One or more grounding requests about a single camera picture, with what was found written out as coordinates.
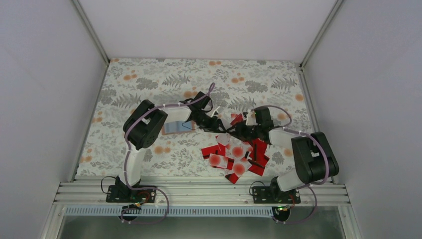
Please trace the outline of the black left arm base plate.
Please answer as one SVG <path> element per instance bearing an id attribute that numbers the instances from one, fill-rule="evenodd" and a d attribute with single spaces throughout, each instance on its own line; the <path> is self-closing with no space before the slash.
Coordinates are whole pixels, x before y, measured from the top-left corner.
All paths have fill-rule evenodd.
<path id="1" fill-rule="evenodd" d="M 131 190 L 125 186 L 110 185 L 108 188 L 107 203 L 154 203 L 155 189 Z"/>

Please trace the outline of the tan leather card holder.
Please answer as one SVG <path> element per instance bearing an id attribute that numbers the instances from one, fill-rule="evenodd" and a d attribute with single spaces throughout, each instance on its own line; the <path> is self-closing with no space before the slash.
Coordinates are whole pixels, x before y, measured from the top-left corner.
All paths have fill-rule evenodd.
<path id="1" fill-rule="evenodd" d="M 195 125 L 192 121 L 174 121 L 165 123 L 162 128 L 163 135 L 188 133 L 195 130 Z"/>

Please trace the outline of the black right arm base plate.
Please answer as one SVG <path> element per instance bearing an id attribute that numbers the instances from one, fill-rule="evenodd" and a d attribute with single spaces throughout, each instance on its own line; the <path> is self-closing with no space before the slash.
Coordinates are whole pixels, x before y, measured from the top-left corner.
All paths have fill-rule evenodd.
<path id="1" fill-rule="evenodd" d="M 299 204 L 300 193 L 296 189 L 287 192 L 272 190 L 269 186 L 253 186 L 251 188 L 255 204 Z"/>

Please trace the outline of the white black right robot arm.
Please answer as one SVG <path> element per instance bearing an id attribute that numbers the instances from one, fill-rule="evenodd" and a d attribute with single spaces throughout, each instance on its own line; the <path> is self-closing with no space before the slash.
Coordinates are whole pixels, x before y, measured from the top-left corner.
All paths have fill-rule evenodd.
<path id="1" fill-rule="evenodd" d="M 339 173 L 338 162 L 323 132 L 309 134 L 271 124 L 247 125 L 242 121 L 230 127 L 228 133 L 241 141 L 260 139 L 293 152 L 295 171 L 271 180 L 269 195 L 276 203 L 283 202 L 290 190 L 322 185 Z"/>

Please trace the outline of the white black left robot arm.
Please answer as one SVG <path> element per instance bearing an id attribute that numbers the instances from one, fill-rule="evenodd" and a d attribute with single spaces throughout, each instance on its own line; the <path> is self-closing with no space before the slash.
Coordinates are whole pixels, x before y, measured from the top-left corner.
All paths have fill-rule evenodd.
<path id="1" fill-rule="evenodd" d="M 137 198 L 145 149 L 156 141 L 164 124 L 192 121 L 199 129 L 211 133 L 223 133 L 231 127 L 229 122 L 219 119 L 215 113 L 206 111 L 210 102 L 208 96 L 160 106 L 149 100 L 141 102 L 123 125 L 128 152 L 123 172 L 115 180 L 115 186 L 125 201 L 131 202 Z"/>

